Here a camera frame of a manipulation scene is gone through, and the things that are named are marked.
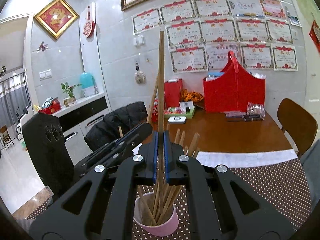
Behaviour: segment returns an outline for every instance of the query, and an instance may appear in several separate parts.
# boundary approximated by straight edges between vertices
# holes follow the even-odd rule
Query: drawer handle
[[[104,117],[104,115],[100,115],[99,117],[97,117],[96,119],[92,120],[91,122],[87,123],[85,128],[88,128],[94,124],[96,124],[97,122],[99,122],[102,118]]]
[[[68,136],[67,136],[67,138],[66,138],[66,141],[68,141],[68,140],[70,140],[72,137],[74,137],[74,136],[76,136],[78,134],[78,132],[76,132],[76,133],[70,133]]]

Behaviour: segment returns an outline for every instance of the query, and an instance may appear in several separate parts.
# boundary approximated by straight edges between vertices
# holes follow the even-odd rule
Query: door frame
[[[7,23],[13,20],[28,18],[26,34],[24,39],[24,48],[23,48],[23,63],[22,66],[26,70],[27,81],[28,81],[28,91],[30,95],[30,100],[32,105],[39,105],[38,97],[36,94],[36,88],[34,85],[33,74],[32,74],[32,65],[31,65],[31,34],[32,34],[32,24],[33,24],[34,13],[26,13],[15,15],[12,17],[0,19],[0,24]]]

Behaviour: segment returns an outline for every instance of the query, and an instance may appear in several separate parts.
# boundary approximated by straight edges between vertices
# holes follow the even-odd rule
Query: black drawer
[[[65,132],[70,128],[76,126],[77,124],[83,122],[89,117],[101,112],[102,110],[108,108],[106,98],[99,98],[85,106],[73,110],[72,112],[59,117],[60,124],[62,126],[62,131]]]

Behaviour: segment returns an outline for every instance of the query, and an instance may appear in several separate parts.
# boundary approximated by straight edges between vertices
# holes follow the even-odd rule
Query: wooden table
[[[170,124],[173,142],[177,128],[186,131],[184,146],[190,144],[194,133],[200,134],[198,147],[205,152],[271,152],[292,149],[287,138],[272,117],[266,113],[264,121],[227,122],[225,114],[206,113],[196,109],[185,124]]]

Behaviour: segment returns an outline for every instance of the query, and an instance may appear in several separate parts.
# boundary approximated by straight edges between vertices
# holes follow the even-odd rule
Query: red poster
[[[316,21],[313,21],[312,28],[310,31],[310,37],[315,43],[319,53],[320,53],[320,29],[319,26],[317,25]]]

